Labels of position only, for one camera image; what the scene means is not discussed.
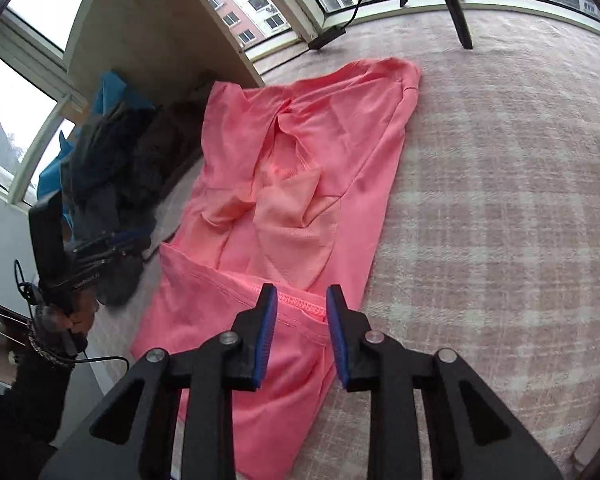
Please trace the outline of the person's left forearm sleeve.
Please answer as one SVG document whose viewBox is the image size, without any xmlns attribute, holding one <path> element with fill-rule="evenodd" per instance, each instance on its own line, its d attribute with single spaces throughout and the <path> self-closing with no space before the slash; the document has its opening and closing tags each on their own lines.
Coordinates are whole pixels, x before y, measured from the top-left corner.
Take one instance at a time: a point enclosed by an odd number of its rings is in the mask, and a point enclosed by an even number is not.
<svg viewBox="0 0 600 480">
<path fill-rule="evenodd" d="M 55 454 L 76 357 L 60 333 L 29 334 L 16 380 L 0 393 L 0 479 L 36 479 Z"/>
</svg>

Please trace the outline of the person's left hand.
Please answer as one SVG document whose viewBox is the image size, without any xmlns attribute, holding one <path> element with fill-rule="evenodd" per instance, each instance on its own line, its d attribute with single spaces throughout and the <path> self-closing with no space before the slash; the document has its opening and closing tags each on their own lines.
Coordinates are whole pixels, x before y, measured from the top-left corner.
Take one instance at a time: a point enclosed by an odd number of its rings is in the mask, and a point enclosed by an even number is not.
<svg viewBox="0 0 600 480">
<path fill-rule="evenodd" d="M 72 296 L 70 304 L 68 314 L 56 306 L 38 307 L 35 313 L 41 315 L 42 322 L 51 328 L 86 336 L 94 325 L 99 302 L 90 290 L 84 289 Z"/>
</svg>

